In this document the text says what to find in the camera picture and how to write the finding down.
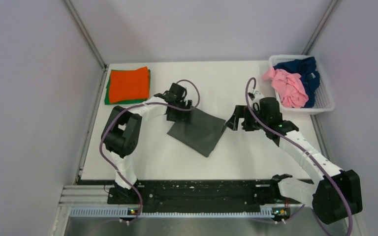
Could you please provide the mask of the grey t shirt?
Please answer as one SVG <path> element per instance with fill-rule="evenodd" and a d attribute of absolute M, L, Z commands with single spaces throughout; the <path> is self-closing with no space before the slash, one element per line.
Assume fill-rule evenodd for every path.
<path fill-rule="evenodd" d="M 198 108 L 192 110 L 190 121 L 177 121 L 167 134 L 204 157 L 209 157 L 226 129 L 225 120 Z"/>

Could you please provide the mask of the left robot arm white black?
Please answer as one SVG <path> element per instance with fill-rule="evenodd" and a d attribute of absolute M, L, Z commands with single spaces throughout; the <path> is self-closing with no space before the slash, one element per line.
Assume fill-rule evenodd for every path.
<path fill-rule="evenodd" d="M 101 135 L 99 151 L 116 172 L 114 189 L 124 202 L 133 203 L 138 197 L 131 155 L 138 145 L 142 124 L 159 116 L 165 116 L 171 122 L 189 121 L 193 106 L 191 100 L 186 100 L 186 95 L 186 88 L 173 83 L 169 90 L 157 93 L 145 102 L 127 108 L 115 106 L 111 111 Z"/>

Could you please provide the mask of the pink t shirt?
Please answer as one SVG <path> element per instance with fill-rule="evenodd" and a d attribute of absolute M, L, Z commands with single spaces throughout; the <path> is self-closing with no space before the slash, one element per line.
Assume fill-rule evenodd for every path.
<path fill-rule="evenodd" d="M 272 88 L 279 94 L 281 104 L 286 108 L 303 108 L 309 100 L 301 82 L 301 75 L 284 69 L 270 67 L 262 80 L 271 81 Z"/>

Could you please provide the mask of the white plastic basket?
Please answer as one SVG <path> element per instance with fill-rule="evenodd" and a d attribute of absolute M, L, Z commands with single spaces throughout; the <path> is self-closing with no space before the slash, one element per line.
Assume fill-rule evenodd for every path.
<path fill-rule="evenodd" d="M 293 61 L 295 59 L 311 58 L 308 55 L 273 55 L 269 57 L 269 66 L 275 66 L 280 62 Z M 335 108 L 334 99 L 331 93 L 328 77 L 320 61 L 316 58 L 316 71 L 320 74 L 320 86 L 315 91 L 315 104 L 311 108 L 287 108 L 281 104 L 279 94 L 276 92 L 276 99 L 280 103 L 280 110 L 286 113 L 305 113 L 316 115 L 323 112 L 333 111 Z"/>

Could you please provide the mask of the aluminium frame rail right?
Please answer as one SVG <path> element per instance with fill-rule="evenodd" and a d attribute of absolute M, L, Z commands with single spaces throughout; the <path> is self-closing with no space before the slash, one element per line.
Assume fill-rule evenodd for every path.
<path fill-rule="evenodd" d="M 342 1 L 341 0 L 331 0 L 329 2 L 328 7 L 326 8 L 321 20 L 317 24 L 317 27 L 313 31 L 310 39 L 308 40 L 304 50 L 302 51 L 303 55 L 308 55 L 313 47 L 315 46 L 318 38 L 322 34 L 323 30 L 325 29 L 326 25 L 328 24 L 330 18 L 333 16 L 334 12 L 338 8 Z"/>

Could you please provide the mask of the navy blue t shirt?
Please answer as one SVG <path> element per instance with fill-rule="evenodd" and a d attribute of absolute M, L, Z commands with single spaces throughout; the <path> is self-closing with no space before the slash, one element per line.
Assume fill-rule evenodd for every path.
<path fill-rule="evenodd" d="M 273 68 L 283 69 L 288 73 L 297 73 L 300 75 L 300 81 L 308 101 L 302 106 L 302 108 L 312 108 L 315 105 L 315 94 L 319 88 L 320 73 L 317 70 L 316 60 L 314 57 L 308 57 L 305 59 L 294 59 L 286 62 L 279 62 Z"/>

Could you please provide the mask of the aluminium frame rail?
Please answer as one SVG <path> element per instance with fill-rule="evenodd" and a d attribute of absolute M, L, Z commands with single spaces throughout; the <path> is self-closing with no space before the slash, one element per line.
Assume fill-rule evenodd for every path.
<path fill-rule="evenodd" d="M 318 38 L 322 34 L 323 30 L 325 29 L 326 25 L 328 24 L 330 18 L 333 16 L 334 12 L 338 8 L 342 1 L 341 0 L 331 0 L 329 2 L 328 7 L 326 8 L 321 20 L 317 24 L 317 27 L 313 31 L 310 39 L 308 40 L 304 50 L 302 51 L 303 55 L 308 55 L 313 47 L 315 46 Z"/>
<path fill-rule="evenodd" d="M 86 132 L 82 144 L 82 149 L 79 155 L 79 161 L 78 161 L 78 169 L 77 169 L 77 177 L 80 177 L 82 174 L 82 171 L 84 169 L 86 156 L 89 149 L 90 139 L 93 132 L 93 127 L 95 123 L 95 118 L 97 115 L 97 110 L 99 107 L 99 102 L 101 100 L 101 93 L 103 90 L 103 84 L 106 80 L 106 63 L 104 62 L 99 50 L 97 49 L 91 35 L 89 34 L 84 22 L 81 19 L 81 16 L 74 6 L 73 1 L 71 0 L 63 0 L 63 4 L 65 5 L 69 15 L 71 16 L 74 24 L 76 25 L 79 33 L 82 36 L 82 39 L 86 43 L 88 49 L 90 50 L 93 58 L 96 60 L 99 68 L 101 69 L 101 75 L 97 79 L 97 87 L 95 89 L 93 98 L 92 98 L 92 106 L 91 106 L 91 113 L 89 116 L 88 124 L 86 126 Z"/>

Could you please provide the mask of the aluminium frame rail left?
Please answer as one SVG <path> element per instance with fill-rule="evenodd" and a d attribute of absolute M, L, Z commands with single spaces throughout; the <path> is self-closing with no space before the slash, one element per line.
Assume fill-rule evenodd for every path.
<path fill-rule="evenodd" d="M 82 39 L 86 43 L 88 49 L 90 50 L 93 58 L 96 60 L 99 68 L 101 69 L 101 75 L 97 79 L 97 87 L 95 89 L 93 98 L 92 98 L 92 106 L 91 106 L 91 113 L 89 116 L 88 124 L 86 126 L 86 132 L 82 144 L 82 149 L 79 155 L 79 161 L 78 161 L 78 169 L 77 169 L 77 177 L 80 177 L 82 174 L 82 171 L 84 169 L 86 156 L 89 149 L 90 139 L 93 132 L 93 127 L 95 123 L 95 118 L 97 115 L 97 110 L 99 107 L 99 102 L 101 100 L 101 93 L 103 90 L 103 84 L 106 80 L 106 63 L 104 62 L 99 50 L 97 49 L 91 35 L 89 34 L 84 22 L 81 19 L 81 16 L 74 6 L 73 1 L 71 0 L 63 0 L 63 4 L 65 5 L 69 15 L 71 16 L 74 24 L 76 25 L 79 33 L 82 36 Z"/>

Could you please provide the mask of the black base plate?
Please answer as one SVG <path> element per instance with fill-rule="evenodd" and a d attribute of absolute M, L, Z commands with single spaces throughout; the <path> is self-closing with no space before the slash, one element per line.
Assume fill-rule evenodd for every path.
<path fill-rule="evenodd" d="M 256 213 L 266 204 L 295 204 L 265 180 L 140 180 L 135 190 L 109 189 L 108 204 L 142 204 L 143 213 Z"/>

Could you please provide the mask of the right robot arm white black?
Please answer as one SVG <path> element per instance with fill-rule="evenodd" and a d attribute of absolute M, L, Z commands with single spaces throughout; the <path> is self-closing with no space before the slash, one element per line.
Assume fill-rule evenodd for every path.
<path fill-rule="evenodd" d="M 225 124 L 236 131 L 263 130 L 266 137 L 293 158 L 311 178 L 311 183 L 284 174 L 274 176 L 276 185 L 269 197 L 276 203 L 294 199 L 313 209 L 324 224 L 332 224 L 363 210 L 360 177 L 328 160 L 302 135 L 299 127 L 283 119 L 278 101 L 273 97 L 255 99 L 249 105 L 236 105 Z"/>

